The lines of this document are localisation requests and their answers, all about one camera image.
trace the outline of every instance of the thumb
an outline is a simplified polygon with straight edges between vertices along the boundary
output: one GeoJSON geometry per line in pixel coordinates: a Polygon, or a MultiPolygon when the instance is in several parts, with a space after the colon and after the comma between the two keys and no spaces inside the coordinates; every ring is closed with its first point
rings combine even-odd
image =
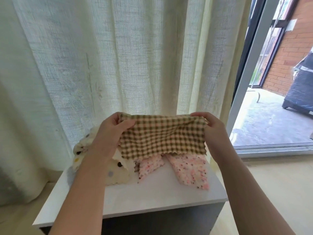
{"type": "Polygon", "coordinates": [[[127,129],[131,128],[132,126],[134,126],[135,122],[136,121],[134,119],[132,119],[132,120],[124,120],[123,122],[119,123],[117,125],[117,127],[118,127],[119,131],[121,133],[123,133],[125,130],[127,130],[127,129]]]}

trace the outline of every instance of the pink polka dot cloth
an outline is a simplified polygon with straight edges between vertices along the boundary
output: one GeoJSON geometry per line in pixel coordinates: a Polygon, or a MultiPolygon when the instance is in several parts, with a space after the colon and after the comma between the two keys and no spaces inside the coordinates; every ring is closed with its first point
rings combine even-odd
{"type": "Polygon", "coordinates": [[[164,165],[161,155],[155,155],[147,159],[143,159],[139,164],[139,183],[142,182],[148,174],[152,173],[159,167],[164,165]]]}
{"type": "Polygon", "coordinates": [[[165,154],[171,163],[178,181],[187,186],[195,186],[198,189],[209,189],[207,178],[207,163],[204,155],[165,154]]]}

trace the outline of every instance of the left hand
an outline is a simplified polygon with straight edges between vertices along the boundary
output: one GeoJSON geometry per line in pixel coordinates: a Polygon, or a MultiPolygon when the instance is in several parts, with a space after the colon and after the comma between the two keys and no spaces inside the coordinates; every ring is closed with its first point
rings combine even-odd
{"type": "Polygon", "coordinates": [[[135,120],[125,120],[119,124],[120,114],[120,112],[116,112],[101,123],[98,133],[90,147],[93,153],[101,155],[108,155],[108,153],[110,153],[110,157],[113,157],[120,136],[125,130],[135,124],[135,120]]]}

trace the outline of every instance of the white door frame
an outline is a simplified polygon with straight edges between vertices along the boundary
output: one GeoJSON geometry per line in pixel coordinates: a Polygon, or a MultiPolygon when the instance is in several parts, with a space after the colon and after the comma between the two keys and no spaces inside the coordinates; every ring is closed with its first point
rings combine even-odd
{"type": "MultiPolygon", "coordinates": [[[[251,80],[251,76],[257,64],[260,56],[262,47],[264,45],[268,30],[271,26],[273,16],[278,6],[279,0],[266,0],[263,8],[262,15],[252,45],[248,54],[248,58],[241,75],[241,79],[234,97],[232,107],[229,112],[229,118],[226,125],[228,135],[231,134],[233,126],[237,119],[240,107],[244,100],[246,91],[251,80]]],[[[286,155],[302,155],[302,154],[313,154],[313,146],[293,146],[284,144],[282,145],[271,145],[270,148],[255,147],[253,149],[240,149],[236,150],[242,158],[253,158],[253,157],[270,157],[270,156],[286,156],[286,155]]]]}

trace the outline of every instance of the white tabletop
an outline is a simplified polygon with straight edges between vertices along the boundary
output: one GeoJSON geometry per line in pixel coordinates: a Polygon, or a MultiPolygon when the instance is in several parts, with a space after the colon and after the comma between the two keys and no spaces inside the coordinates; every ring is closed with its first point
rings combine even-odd
{"type": "MultiPolygon", "coordinates": [[[[139,214],[195,205],[226,202],[227,194],[208,165],[209,191],[182,185],[170,163],[148,175],[137,184],[114,185],[105,188],[103,218],[139,214]]],[[[72,168],[63,172],[33,225],[51,226],[65,200],[73,180],[72,168]]]]}

